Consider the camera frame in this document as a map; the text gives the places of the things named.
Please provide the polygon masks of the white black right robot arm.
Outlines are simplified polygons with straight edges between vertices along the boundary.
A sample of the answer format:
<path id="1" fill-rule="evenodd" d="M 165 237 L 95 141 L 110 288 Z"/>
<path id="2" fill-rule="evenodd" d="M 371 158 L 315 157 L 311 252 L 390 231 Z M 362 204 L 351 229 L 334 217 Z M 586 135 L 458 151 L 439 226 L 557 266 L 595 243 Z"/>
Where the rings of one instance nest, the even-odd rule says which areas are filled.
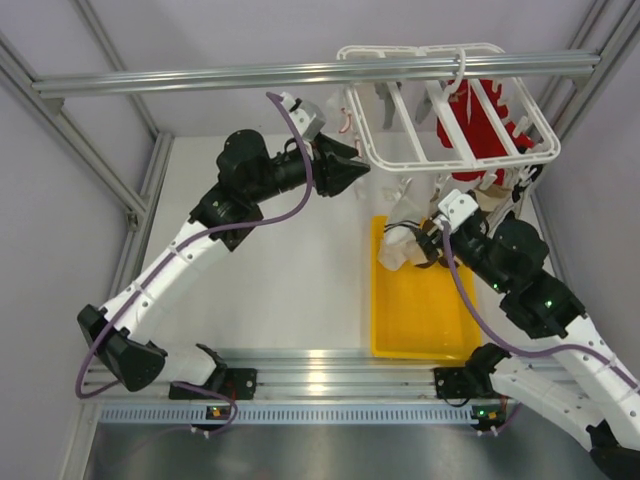
<path id="1" fill-rule="evenodd" d="M 468 311 L 489 337 L 466 362 L 478 396 L 517 400 L 569 434 L 609 479 L 639 476 L 639 380 L 600 335 L 577 296 L 544 262 L 547 244 L 529 223 L 508 216 L 494 232 L 482 213 L 460 226 L 425 221 L 416 239 L 427 259 L 446 260 Z M 531 341 L 508 343 L 479 315 L 457 268 L 501 295 L 506 318 Z"/>

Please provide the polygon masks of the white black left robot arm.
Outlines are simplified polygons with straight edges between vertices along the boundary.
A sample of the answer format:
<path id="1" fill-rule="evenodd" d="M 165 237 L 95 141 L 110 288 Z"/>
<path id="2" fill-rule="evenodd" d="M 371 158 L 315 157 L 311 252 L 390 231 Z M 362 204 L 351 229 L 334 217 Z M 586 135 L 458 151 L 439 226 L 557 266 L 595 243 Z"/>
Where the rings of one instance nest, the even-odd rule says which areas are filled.
<path id="1" fill-rule="evenodd" d="M 218 180 L 189 212 L 167 248 L 117 296 L 86 305 L 77 322 L 97 358 L 130 392 L 157 380 L 192 384 L 205 397 L 225 388 L 222 359 L 198 344 L 171 353 L 152 337 L 162 317 L 198 277 L 233 253 L 257 227 L 285 222 L 312 194 L 335 197 L 366 175 L 355 148 L 322 133 L 294 136 L 271 156 L 263 136 L 239 130 L 224 142 Z"/>

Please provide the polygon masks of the white plastic clip hanger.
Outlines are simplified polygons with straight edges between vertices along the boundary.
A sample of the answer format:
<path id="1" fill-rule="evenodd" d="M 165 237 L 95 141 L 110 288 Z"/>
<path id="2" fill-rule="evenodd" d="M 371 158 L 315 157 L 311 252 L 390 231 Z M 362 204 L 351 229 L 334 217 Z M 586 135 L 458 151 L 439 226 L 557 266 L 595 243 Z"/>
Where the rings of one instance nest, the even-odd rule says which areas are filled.
<path id="1" fill-rule="evenodd" d="M 353 114 L 349 133 L 361 157 L 389 173 L 403 175 L 450 174 L 460 181 L 488 177 L 497 183 L 506 180 L 511 169 L 546 164 L 555 160 L 561 144 L 524 82 L 518 77 L 472 75 L 472 62 L 483 55 L 500 54 L 502 48 L 490 43 L 438 46 L 356 46 L 341 48 L 340 60 L 410 59 L 441 60 L 451 55 L 464 65 L 454 69 L 451 80 L 398 80 L 388 83 L 396 111 L 390 130 L 382 128 L 384 104 L 374 91 L 375 83 L 349 86 L 344 93 Z M 502 84 L 499 105 L 506 105 L 516 124 L 514 134 L 526 134 L 534 147 L 520 153 L 511 135 L 487 97 L 481 79 Z M 449 104 L 449 97 L 467 80 L 498 135 L 506 156 L 478 159 L 474 156 Z"/>

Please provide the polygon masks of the brown beige sock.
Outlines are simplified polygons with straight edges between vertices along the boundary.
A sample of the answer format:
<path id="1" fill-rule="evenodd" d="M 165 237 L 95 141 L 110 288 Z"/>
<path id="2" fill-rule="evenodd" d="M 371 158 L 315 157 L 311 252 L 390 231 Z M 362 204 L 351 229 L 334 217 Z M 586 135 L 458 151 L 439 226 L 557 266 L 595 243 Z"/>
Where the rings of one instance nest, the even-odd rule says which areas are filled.
<path id="1" fill-rule="evenodd" d="M 475 188 L 473 193 L 485 217 L 499 212 L 510 211 L 514 206 L 511 188 L 492 184 L 484 190 Z"/>

